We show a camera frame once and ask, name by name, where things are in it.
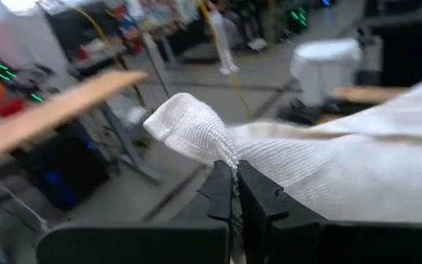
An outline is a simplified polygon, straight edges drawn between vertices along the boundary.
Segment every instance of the table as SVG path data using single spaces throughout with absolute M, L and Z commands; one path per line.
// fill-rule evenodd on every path
M 174 52 L 172 51 L 172 47 L 170 46 L 170 43 L 167 40 L 166 33 L 165 33 L 164 28 L 163 28 L 164 26 L 167 26 L 171 23 L 181 23 L 181 21 L 180 21 L 179 18 L 171 18 L 169 21 L 166 21 L 162 24 L 156 24 L 154 26 L 146 27 L 146 28 L 143 28 L 143 29 L 134 29 L 134 30 L 131 30 L 129 32 L 125 32 L 123 34 L 123 36 L 125 37 L 126 40 L 136 40 L 140 37 L 143 37 L 144 33 L 157 32 L 158 33 L 157 37 L 162 42 L 162 45 L 163 45 L 163 47 L 166 51 L 167 58 L 169 59 L 168 66 L 172 69 L 176 69 L 177 66 L 178 66 L 177 58 L 175 57 Z M 149 50 L 149 46 L 146 43 L 145 43 L 145 48 L 148 52 L 148 56 L 151 59 L 151 62 L 153 64 L 157 63 L 153 60 L 154 56 L 149 54 L 152 51 Z
M 147 73 L 142 71 L 105 73 L 87 79 L 38 106 L 0 120 L 0 155 L 99 106 L 134 167 L 151 179 L 160 181 L 161 175 L 144 163 L 139 152 L 132 146 L 125 127 L 105 103 L 112 95 L 128 85 L 144 80 L 147 76 Z
M 124 47 L 122 44 L 112 44 L 112 48 L 115 50 L 115 56 L 118 56 L 118 60 L 121 62 L 122 54 L 127 52 L 126 47 Z M 92 76 L 97 74 L 99 70 L 103 70 L 109 65 L 113 65 L 114 63 L 115 59 L 113 58 L 112 51 L 105 49 L 103 52 L 89 54 L 89 58 L 83 61 L 74 61 L 70 66 L 73 67 L 72 70 L 76 70 L 78 74 L 82 76 Z
M 333 97 L 340 100 L 348 100 L 353 103 L 374 103 L 381 104 L 394 99 L 408 91 L 406 87 L 384 88 L 384 87 L 347 87 L 336 88 Z M 317 125 L 337 120 L 344 117 L 340 114 L 323 114 Z

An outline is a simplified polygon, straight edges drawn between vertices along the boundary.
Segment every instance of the black equipment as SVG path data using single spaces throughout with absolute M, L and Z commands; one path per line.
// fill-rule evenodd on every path
M 422 8 L 422 0 L 380 0 L 378 8 L 386 15 L 403 14 Z
M 75 121 L 33 150 L 12 152 L 18 165 L 50 203 L 63 211 L 73 209 L 108 180 L 105 159 L 83 139 L 84 127 Z
M 118 24 L 115 18 L 107 13 L 105 3 L 95 2 L 81 5 L 79 8 L 100 26 L 105 35 L 120 35 Z M 82 45 L 99 37 L 92 22 L 76 10 L 68 9 L 54 15 L 45 12 L 45 16 L 70 62 Z
M 329 221 L 247 161 L 238 167 L 249 264 L 422 263 L 422 224 Z M 222 161 L 170 222 L 71 224 L 46 234 L 39 264 L 229 263 L 232 172 Z
M 308 29 L 308 5 L 286 10 L 287 28 L 294 34 L 300 34 Z

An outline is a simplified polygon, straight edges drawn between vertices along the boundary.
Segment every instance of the wooden table surface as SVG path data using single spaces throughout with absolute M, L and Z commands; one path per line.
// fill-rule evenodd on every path
M 76 118 L 147 76 L 142 71 L 105 73 L 87 79 L 38 106 L 0 119 L 0 154 L 14 150 L 30 138 Z
M 406 87 L 348 87 L 336 88 L 333 92 L 337 99 L 348 100 L 353 103 L 381 104 L 405 93 Z M 340 114 L 323 114 L 317 125 L 344 117 Z

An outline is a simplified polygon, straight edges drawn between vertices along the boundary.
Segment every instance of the metal stand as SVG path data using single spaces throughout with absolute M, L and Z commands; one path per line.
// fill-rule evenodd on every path
M 127 164 L 131 165 L 134 169 L 137 169 L 143 175 L 159 183 L 163 179 L 163 176 L 159 172 L 155 171 L 144 163 L 141 154 L 131 143 L 130 135 L 125 129 L 125 126 L 120 121 L 120 119 L 111 111 L 110 106 L 108 106 L 107 103 L 103 103 L 102 106 L 100 106 L 100 110 L 107 119 L 108 124 L 112 127 L 114 133 L 120 140 L 120 143 L 122 144 L 127 154 L 127 157 L 129 158 L 128 160 L 124 159 L 124 161 Z
M 168 70 L 178 70 L 180 68 L 180 65 L 177 62 L 177 58 L 175 57 L 174 52 L 172 51 L 172 47 L 170 46 L 169 41 L 167 40 L 166 34 L 164 33 L 164 29 L 161 29 L 159 39 L 162 42 L 162 45 L 166 50 L 167 58 L 169 59 L 169 62 L 166 64 L 166 68 Z
M 170 98 L 171 97 L 170 92 L 167 90 L 166 83 L 164 82 L 163 77 L 160 74 L 160 71 L 159 71 L 158 66 L 156 64 L 156 61 L 154 60 L 154 57 L 152 56 L 152 52 L 149 49 L 149 46 L 147 45 L 147 43 L 144 44 L 144 47 L 146 49 L 147 56 L 149 57 L 149 60 L 152 63 L 152 67 L 154 68 L 154 72 L 158 76 L 158 79 L 159 79 L 160 85 L 162 86 L 162 89 L 164 90 L 167 97 Z

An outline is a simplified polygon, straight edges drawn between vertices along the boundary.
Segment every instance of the white trash can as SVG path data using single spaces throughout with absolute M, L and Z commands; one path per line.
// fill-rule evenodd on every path
M 354 39 L 323 40 L 296 47 L 291 74 L 301 85 L 303 102 L 319 105 L 336 87 L 351 87 L 361 59 Z

